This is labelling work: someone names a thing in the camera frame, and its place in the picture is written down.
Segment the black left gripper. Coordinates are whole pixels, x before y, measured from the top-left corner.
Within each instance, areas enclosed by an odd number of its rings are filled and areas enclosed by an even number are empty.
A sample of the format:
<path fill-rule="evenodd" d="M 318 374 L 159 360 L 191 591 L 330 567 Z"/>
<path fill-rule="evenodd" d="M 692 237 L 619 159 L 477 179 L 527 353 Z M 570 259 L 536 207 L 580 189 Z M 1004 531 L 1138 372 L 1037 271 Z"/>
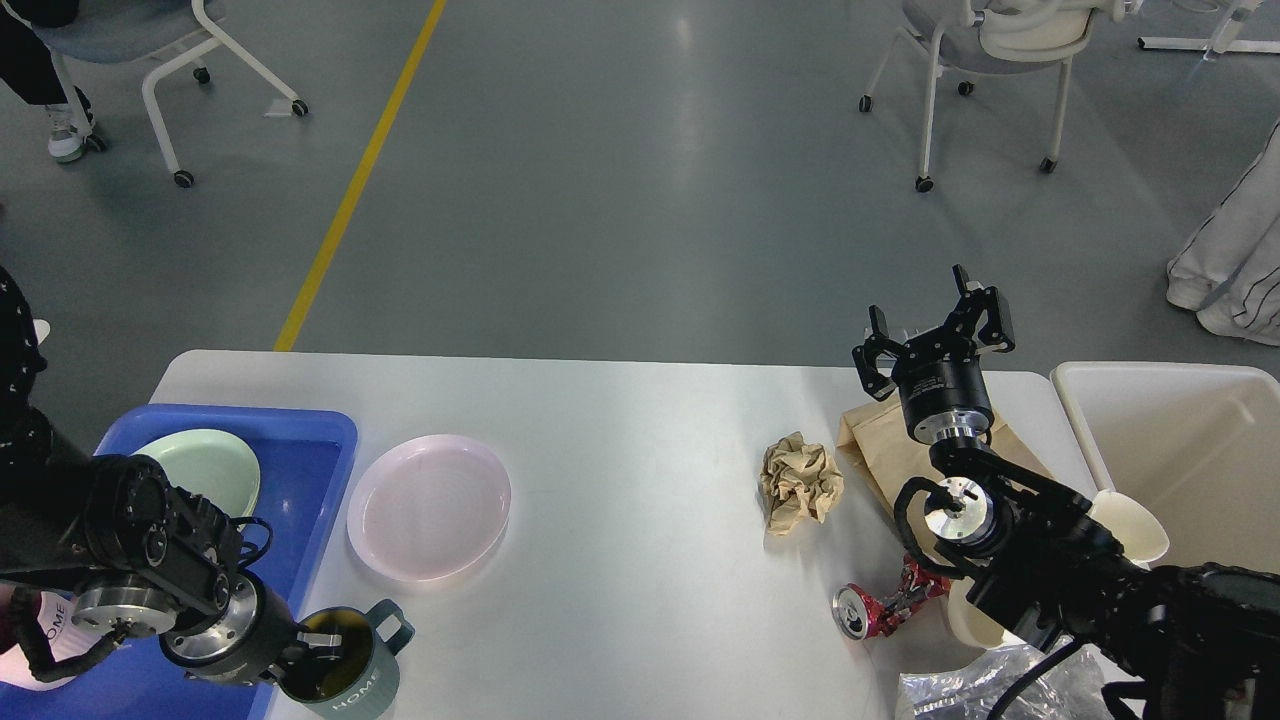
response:
<path fill-rule="evenodd" d="M 211 625 L 160 638 L 164 657 L 187 676 L 223 685 L 274 684 L 306 651 L 343 646 L 339 632 L 303 632 L 287 602 L 251 571 L 242 573 L 225 612 Z"/>

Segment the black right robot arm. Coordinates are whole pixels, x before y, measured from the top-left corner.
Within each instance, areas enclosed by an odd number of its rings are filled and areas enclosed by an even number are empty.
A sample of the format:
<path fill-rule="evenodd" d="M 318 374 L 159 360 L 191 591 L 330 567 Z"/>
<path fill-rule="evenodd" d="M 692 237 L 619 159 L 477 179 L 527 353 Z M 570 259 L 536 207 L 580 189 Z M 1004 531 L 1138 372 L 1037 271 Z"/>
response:
<path fill-rule="evenodd" d="M 989 717 L 1092 644 L 1130 675 L 1102 687 L 1115 719 L 1133 717 L 1132 701 L 1146 719 L 1275 719 L 1277 575 L 1135 564 L 1088 498 L 1001 457 L 980 356 L 1014 348 L 1007 305 L 963 266 L 952 274 L 957 302 L 942 323 L 897 341 L 870 306 L 852 359 L 870 397 L 899 398 L 908 436 L 940 473 L 906 479 L 893 500 L 909 562 L 925 577 L 973 580 L 966 600 L 1044 652 Z"/>

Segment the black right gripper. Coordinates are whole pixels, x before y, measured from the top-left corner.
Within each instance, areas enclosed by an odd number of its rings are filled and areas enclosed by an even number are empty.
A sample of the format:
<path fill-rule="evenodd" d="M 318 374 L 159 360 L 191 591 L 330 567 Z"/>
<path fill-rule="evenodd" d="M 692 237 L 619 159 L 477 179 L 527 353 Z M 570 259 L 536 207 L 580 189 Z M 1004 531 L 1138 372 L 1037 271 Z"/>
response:
<path fill-rule="evenodd" d="M 959 297 L 942 340 L 899 342 L 887 333 L 883 311 L 869 306 L 869 333 L 852 348 L 863 389 L 883 402 L 897 388 L 908 434 L 922 445 L 991 432 L 995 411 L 978 356 L 1015 350 L 998 288 L 972 279 L 963 265 L 952 265 L 952 275 Z M 881 357 L 890 359 L 888 375 L 877 365 Z"/>

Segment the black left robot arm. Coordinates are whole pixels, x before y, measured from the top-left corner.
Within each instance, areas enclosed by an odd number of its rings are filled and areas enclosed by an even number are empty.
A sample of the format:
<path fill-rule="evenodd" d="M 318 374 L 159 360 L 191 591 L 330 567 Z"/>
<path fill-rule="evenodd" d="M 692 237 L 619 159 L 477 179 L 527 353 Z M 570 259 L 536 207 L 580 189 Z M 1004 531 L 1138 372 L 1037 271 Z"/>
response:
<path fill-rule="evenodd" d="M 251 571 L 265 544 L 143 455 L 88 456 L 31 401 L 46 360 L 20 287 L 3 274 L 3 582 L 37 682 L 86 674 L 155 635 L 191 679 L 283 685 L 344 657 Z"/>

